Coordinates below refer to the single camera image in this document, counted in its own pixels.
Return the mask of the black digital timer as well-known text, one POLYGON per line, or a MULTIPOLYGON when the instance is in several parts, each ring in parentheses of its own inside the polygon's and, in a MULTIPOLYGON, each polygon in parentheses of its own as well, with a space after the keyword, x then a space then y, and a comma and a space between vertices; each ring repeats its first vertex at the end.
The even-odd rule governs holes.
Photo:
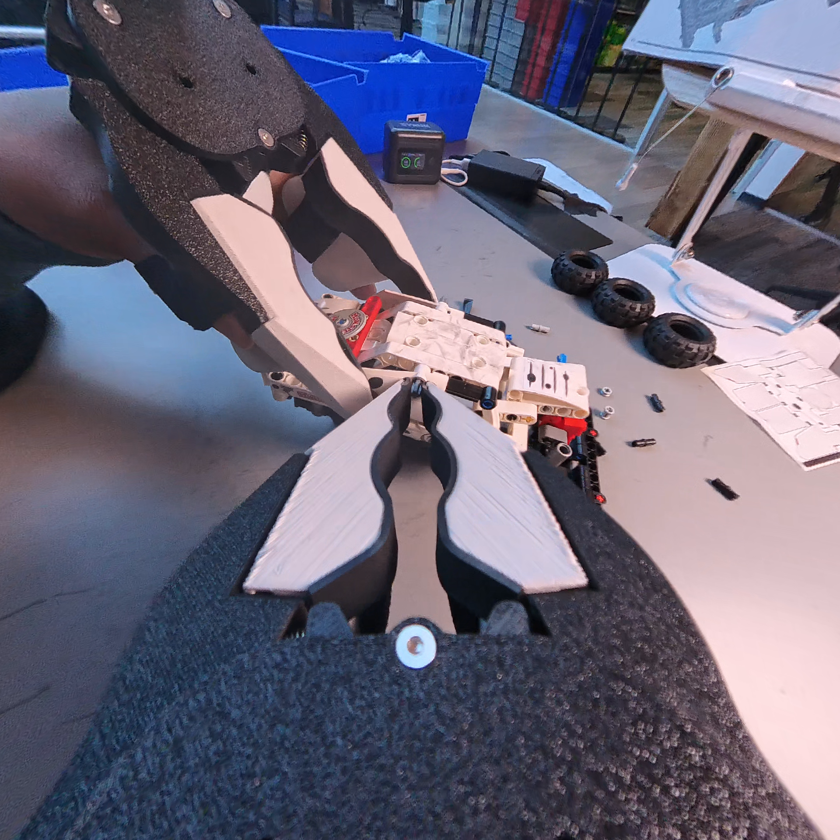
POLYGON ((446 135, 435 123, 389 120, 384 126, 383 140, 386 182, 434 185, 440 180, 446 135))

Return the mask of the lego sticker sheet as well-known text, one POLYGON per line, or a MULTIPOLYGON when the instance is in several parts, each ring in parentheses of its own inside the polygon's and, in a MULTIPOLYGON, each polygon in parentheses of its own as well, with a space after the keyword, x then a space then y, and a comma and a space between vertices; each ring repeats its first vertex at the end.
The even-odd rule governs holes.
POLYGON ((742 412, 804 470, 839 460, 839 378, 788 350, 703 369, 742 412))

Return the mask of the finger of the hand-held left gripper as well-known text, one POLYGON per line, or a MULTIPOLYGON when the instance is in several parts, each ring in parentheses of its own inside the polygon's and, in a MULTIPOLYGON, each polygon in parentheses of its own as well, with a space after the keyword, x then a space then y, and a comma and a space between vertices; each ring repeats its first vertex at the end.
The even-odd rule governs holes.
POLYGON ((262 307, 253 341, 273 370, 294 375, 342 417, 367 406, 367 377, 301 284, 291 244, 272 213, 226 193, 197 197, 192 206, 262 307))
POLYGON ((434 287, 366 161, 359 167, 334 138, 280 189, 281 225, 328 289, 391 281, 404 295, 438 302, 434 287))

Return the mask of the stacked red and blue crates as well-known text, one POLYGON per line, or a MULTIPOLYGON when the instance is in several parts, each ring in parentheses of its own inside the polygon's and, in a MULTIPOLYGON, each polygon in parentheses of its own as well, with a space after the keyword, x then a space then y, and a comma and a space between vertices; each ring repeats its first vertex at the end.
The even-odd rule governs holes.
POLYGON ((545 109, 572 113, 605 60, 627 36, 617 1, 519 2, 524 24, 511 92, 545 109))

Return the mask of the small white paper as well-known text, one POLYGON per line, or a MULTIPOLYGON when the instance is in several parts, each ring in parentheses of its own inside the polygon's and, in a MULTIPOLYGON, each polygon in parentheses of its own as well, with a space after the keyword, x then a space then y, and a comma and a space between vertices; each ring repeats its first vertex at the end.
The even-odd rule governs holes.
POLYGON ((529 163, 540 165, 544 168, 545 173, 543 175, 543 180, 546 183, 558 187, 559 189, 562 189, 567 193, 577 195, 581 200, 593 203, 597 201, 596 193, 594 193, 585 185, 577 182, 574 178, 568 175, 568 173, 566 173, 564 170, 559 168, 557 165, 551 163, 550 161, 536 158, 528 158, 526 159, 526 161, 529 163))

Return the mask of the black knobby lego tire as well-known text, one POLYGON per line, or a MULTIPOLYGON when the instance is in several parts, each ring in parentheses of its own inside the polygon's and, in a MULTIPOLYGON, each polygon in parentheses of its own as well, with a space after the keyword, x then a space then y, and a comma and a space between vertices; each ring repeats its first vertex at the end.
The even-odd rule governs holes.
POLYGON ((566 250, 560 253, 551 266, 553 284, 570 295, 588 298, 596 287, 609 278, 604 259, 591 251, 566 250))
POLYGON ((687 314, 668 312, 647 324, 643 332, 647 353, 671 369, 689 369, 716 355, 717 339, 708 326, 687 314))
POLYGON ((627 278, 602 281, 591 294, 594 315, 617 329, 633 329, 655 314, 656 299, 645 286, 627 278))

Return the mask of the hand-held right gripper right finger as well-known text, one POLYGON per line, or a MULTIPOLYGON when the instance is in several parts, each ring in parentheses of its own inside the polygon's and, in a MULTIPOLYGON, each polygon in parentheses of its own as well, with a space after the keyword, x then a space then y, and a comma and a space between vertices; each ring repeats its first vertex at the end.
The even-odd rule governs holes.
POLYGON ((434 384, 423 388, 437 504, 436 566, 453 601, 521 601, 587 575, 509 436, 434 384))

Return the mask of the person's left hand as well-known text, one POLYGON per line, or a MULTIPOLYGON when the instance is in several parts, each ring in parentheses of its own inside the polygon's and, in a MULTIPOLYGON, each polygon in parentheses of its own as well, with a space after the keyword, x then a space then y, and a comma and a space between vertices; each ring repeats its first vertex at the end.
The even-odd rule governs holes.
POLYGON ((63 88, 2 93, 1 209, 78 255, 134 264, 156 256, 113 200, 97 144, 63 88))

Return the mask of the white paper sheet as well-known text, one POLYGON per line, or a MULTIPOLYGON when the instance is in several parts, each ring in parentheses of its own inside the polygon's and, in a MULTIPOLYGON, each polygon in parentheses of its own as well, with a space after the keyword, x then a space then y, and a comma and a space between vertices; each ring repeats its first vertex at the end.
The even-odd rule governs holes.
POLYGON ((654 294, 655 316, 678 312, 704 322, 716 336, 717 357, 726 362, 788 350, 804 352, 826 368, 838 358, 839 338, 822 323, 796 329, 792 308, 698 259, 674 262, 670 247, 645 245, 607 265, 611 277, 634 280, 654 294))

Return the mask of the white book stand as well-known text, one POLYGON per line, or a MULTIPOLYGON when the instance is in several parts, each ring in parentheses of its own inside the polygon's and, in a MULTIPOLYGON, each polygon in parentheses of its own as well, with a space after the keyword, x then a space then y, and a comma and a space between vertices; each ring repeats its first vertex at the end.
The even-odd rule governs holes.
POLYGON ((737 62, 706 68, 665 61, 662 72, 668 99, 730 124, 734 132, 677 246, 636 248, 613 260, 611 267, 648 287, 660 305, 672 301, 678 310, 720 328, 785 335, 815 325, 837 306, 838 297, 800 317, 782 314, 774 301, 759 302, 751 290, 698 261, 693 239, 753 134, 838 162, 838 93, 785 72, 756 75, 737 62))

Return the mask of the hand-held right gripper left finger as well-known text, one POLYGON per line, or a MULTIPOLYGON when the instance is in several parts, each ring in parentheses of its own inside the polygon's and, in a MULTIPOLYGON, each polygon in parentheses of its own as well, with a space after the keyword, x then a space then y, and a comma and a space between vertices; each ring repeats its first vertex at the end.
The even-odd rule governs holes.
POLYGON ((331 602, 346 617, 383 603, 396 575, 389 486, 411 406, 412 385, 394 384, 310 447, 245 593, 331 602))

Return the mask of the white lego vehicle model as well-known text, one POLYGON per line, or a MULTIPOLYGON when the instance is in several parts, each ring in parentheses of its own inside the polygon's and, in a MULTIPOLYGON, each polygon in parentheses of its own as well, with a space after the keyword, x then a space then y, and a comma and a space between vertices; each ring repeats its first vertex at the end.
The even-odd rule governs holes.
POLYGON ((596 504, 606 502, 591 389, 582 364, 529 357, 488 321, 450 307, 384 291, 365 301, 324 293, 314 306, 360 364, 375 398, 422 375, 509 436, 521 452, 538 451, 596 504))

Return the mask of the lego instruction booklet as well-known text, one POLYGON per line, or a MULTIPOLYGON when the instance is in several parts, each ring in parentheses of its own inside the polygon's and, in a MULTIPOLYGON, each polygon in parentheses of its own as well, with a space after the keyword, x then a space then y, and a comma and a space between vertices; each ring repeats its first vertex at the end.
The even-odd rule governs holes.
POLYGON ((624 50, 719 67, 751 62, 838 81, 839 2, 651 1, 624 50))

